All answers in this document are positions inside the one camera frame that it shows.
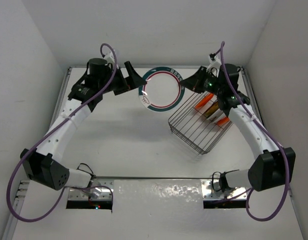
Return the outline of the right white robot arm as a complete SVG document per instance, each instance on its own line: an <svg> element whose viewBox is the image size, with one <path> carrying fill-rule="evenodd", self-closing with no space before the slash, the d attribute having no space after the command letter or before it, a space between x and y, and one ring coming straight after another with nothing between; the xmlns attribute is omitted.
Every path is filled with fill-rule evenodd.
<svg viewBox="0 0 308 240"><path fill-rule="evenodd" d="M194 75L180 82L182 87L195 93L214 94L219 109L240 130L253 153L255 161L249 169L223 172L219 186L223 192L235 187L260 192L289 185L296 153L291 147L282 147L270 136L256 117L250 99L238 91L238 79L238 67L227 63L219 68L218 76L201 66Z"/></svg>

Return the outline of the green rimmed white plate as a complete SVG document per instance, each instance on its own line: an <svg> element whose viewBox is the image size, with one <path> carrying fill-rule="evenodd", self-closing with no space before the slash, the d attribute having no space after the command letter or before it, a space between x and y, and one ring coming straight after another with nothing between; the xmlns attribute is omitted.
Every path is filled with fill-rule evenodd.
<svg viewBox="0 0 308 240"><path fill-rule="evenodd" d="M225 117L225 113L222 110L218 109L208 118L208 120L210 120L211 123L216 124L218 121L222 120Z"/></svg>
<svg viewBox="0 0 308 240"><path fill-rule="evenodd" d="M148 110L168 112L175 108L185 95L180 85L181 74L174 68L158 66L143 75L146 84L138 88L138 98Z"/></svg>

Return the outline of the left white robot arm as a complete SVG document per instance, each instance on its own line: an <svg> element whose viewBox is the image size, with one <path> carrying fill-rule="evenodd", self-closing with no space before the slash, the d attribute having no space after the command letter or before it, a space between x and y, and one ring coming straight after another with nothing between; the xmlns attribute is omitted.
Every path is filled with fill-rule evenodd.
<svg viewBox="0 0 308 240"><path fill-rule="evenodd" d="M87 188L92 174L61 164L66 146L79 125L94 111L103 94L120 95L146 85L130 62L124 77L113 59L92 58L85 73L72 86L63 109L33 150L24 149L21 158L28 178L56 191L64 187Z"/></svg>

